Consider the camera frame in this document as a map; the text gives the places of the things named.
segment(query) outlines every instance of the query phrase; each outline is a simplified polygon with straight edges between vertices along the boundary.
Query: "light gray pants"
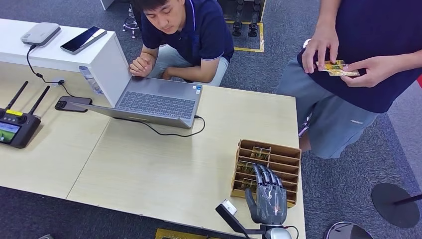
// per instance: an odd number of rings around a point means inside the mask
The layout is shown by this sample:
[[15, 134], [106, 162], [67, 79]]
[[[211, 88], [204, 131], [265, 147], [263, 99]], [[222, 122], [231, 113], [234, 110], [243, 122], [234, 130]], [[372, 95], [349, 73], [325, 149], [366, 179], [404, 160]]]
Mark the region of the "light gray pants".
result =
[[276, 93], [296, 97], [298, 126], [315, 105], [308, 136], [312, 151], [321, 158], [339, 158], [344, 148], [356, 142], [378, 116], [318, 85], [296, 58], [287, 64]]
[[[187, 62], [175, 48], [165, 45], [158, 50], [157, 61], [154, 69], [149, 73], [148, 77], [161, 78], [167, 67], [191, 67], [191, 63]], [[196, 84], [220, 86], [225, 71], [227, 70], [228, 61], [224, 57], [220, 57], [217, 72], [209, 83], [195, 82]]]

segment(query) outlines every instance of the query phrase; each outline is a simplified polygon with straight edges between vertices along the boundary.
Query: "young man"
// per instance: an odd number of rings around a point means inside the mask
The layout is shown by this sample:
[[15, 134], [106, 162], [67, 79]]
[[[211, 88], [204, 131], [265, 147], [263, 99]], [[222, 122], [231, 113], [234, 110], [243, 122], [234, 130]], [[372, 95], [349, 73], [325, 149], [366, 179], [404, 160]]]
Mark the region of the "young man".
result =
[[133, 75], [220, 85], [234, 48], [216, 0], [134, 0], [134, 5], [143, 12], [143, 46], [130, 64]]
[[[421, 9], [421, 0], [321, 0], [314, 35], [277, 88], [296, 97], [298, 124], [315, 105], [303, 151], [339, 158], [422, 74]], [[321, 71], [324, 60], [336, 59], [362, 76]]]

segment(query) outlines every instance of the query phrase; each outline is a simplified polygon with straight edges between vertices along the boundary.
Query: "man's hand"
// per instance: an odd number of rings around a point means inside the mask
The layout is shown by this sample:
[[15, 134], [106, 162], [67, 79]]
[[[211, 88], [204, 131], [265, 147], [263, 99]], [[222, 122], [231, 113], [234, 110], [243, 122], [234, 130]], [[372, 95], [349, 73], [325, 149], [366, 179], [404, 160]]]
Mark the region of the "man's hand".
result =
[[169, 74], [169, 68], [167, 68], [164, 73], [163, 76], [161, 78], [163, 78], [164, 80], [170, 80], [172, 76]]
[[141, 55], [133, 60], [129, 66], [129, 71], [134, 76], [146, 77], [151, 73], [155, 59], [147, 53], [141, 53]]
[[302, 64], [305, 73], [314, 72], [314, 56], [318, 51], [318, 68], [324, 68], [325, 51], [330, 49], [330, 61], [335, 63], [338, 51], [338, 37], [334, 23], [319, 23], [315, 28], [315, 33], [306, 46], [302, 55]]
[[376, 56], [345, 66], [343, 70], [353, 71], [366, 68], [366, 74], [356, 78], [340, 76], [350, 87], [374, 87], [390, 76], [400, 72], [400, 56]]

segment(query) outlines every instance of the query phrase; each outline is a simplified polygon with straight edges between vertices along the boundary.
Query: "navy polo shirt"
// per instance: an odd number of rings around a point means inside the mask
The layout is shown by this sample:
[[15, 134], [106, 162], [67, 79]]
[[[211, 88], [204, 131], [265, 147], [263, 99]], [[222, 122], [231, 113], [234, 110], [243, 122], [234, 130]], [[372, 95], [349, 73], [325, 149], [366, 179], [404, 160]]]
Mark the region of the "navy polo shirt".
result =
[[142, 14], [142, 41], [155, 49], [167, 43], [189, 63], [201, 65], [201, 59], [220, 56], [230, 59], [234, 52], [233, 39], [216, 0], [185, 0], [186, 23], [182, 31], [168, 35], [155, 28]]
[[[422, 50], [421, 9], [422, 0], [342, 0], [335, 26], [339, 40], [337, 59], [350, 64], [374, 56]], [[301, 65], [302, 54], [303, 51], [298, 55]], [[318, 70], [310, 76], [349, 103], [384, 113], [421, 74], [422, 68], [399, 72], [372, 88], [348, 87], [340, 77]]]

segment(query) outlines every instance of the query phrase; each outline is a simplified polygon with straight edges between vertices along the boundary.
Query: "phone screen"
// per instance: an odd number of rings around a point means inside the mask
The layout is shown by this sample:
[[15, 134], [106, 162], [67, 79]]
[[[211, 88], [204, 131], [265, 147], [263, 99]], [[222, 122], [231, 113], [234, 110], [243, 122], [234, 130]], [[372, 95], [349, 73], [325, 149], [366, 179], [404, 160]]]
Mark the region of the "phone screen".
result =
[[20, 126], [0, 122], [0, 142], [10, 144], [19, 129]]
[[99, 37], [105, 31], [106, 30], [104, 29], [93, 26], [90, 29], [82, 32], [79, 36], [63, 44], [62, 47], [65, 48], [66, 50], [75, 52], [79, 48], [83, 47], [84, 45], [93, 41], [95, 38]]

